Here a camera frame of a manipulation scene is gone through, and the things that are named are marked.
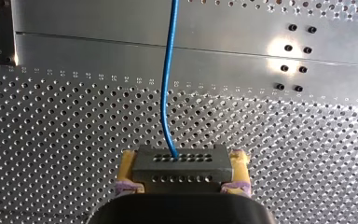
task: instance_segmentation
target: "perforated metal panel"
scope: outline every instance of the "perforated metal panel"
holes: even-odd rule
[[[0,67],[0,223],[81,223],[113,198],[123,149],[166,146],[169,1],[87,2],[14,2],[20,66]],[[250,153],[254,198],[279,223],[358,223],[358,1],[216,3],[181,1],[175,144]],[[305,46],[312,54],[297,54]]]

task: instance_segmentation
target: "perforated metal sheet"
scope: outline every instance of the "perforated metal sheet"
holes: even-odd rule
[[[0,67],[0,222],[81,222],[113,197],[122,149],[165,146],[158,114],[159,74],[154,74],[163,49],[17,38],[24,66]],[[71,67],[48,66],[43,60],[56,54],[59,62],[67,57],[65,51],[75,49],[79,52],[68,62]],[[101,58],[107,58],[105,52],[111,58],[127,52],[135,61],[136,55],[158,52],[148,62],[155,65],[148,73],[139,63],[131,71],[137,78],[129,78],[110,71],[110,60],[96,63],[103,73],[98,66],[76,66],[84,52],[92,54],[89,49],[100,51]],[[217,90],[188,85],[197,83],[192,74],[202,58],[187,65],[188,73],[172,74],[180,77],[179,85],[172,81],[169,96],[176,145],[245,149],[252,155],[255,199],[281,223],[358,223],[358,103],[312,101],[294,91],[224,91],[224,80],[216,83]],[[223,58],[208,71],[218,72]],[[126,71],[127,65],[119,64],[113,69]],[[246,86],[246,80],[237,84]]]

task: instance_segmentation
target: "silver metal surface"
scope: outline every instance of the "silver metal surface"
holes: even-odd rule
[[[166,43],[166,0],[18,0],[14,7],[18,32]],[[358,1],[183,0],[175,46],[358,64]]]
[[[16,39],[23,66],[0,67],[0,223],[80,223],[113,197],[122,149],[165,147],[164,49]],[[173,58],[177,146],[246,150],[254,198],[280,223],[358,223],[358,66],[285,60],[309,68],[288,76],[268,67],[277,58]]]
[[[232,181],[233,170],[227,148],[179,148],[178,158],[168,149],[140,146],[132,167],[132,180],[145,185],[147,193],[220,192]]]

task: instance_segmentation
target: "blue wire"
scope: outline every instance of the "blue wire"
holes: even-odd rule
[[[167,91],[168,91],[168,86],[170,84],[170,70],[171,70],[171,61],[172,61],[173,42],[175,40],[178,8],[179,8],[179,0],[172,0],[170,30],[168,32],[167,48],[165,50],[165,62],[164,62],[164,71],[162,74],[161,101],[160,101],[162,131],[164,132],[165,141],[167,142],[168,148],[170,149],[173,158],[176,158],[178,156],[178,152],[176,151],[175,145],[173,144],[170,128],[168,127],[166,106],[167,106]]]

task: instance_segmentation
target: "black dot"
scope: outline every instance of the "black dot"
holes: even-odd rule
[[[314,26],[310,26],[310,27],[308,28],[308,32],[311,33],[311,34],[315,34],[316,31],[317,31],[317,29],[316,29],[316,27],[314,27]]]
[[[290,25],[289,25],[289,30],[290,30],[290,31],[296,31],[296,30],[297,30],[297,25],[295,25],[295,24],[290,24]]]
[[[302,92],[303,87],[302,86],[295,86],[295,91]]]
[[[293,47],[291,45],[284,46],[284,50],[286,51],[292,51]]]
[[[282,66],[281,66],[281,70],[282,70],[283,72],[287,72],[287,71],[289,71],[289,67],[288,67],[287,65],[282,65]]]
[[[304,53],[311,54],[312,53],[312,48],[305,47],[303,51],[304,51]]]
[[[307,68],[307,67],[304,67],[304,66],[301,66],[301,67],[298,69],[298,71],[299,71],[300,73],[306,73],[306,72],[308,71],[308,68]]]
[[[277,84],[275,85],[275,88],[276,88],[277,90],[283,91],[283,90],[284,90],[284,85],[281,84],[281,83],[277,83]]]

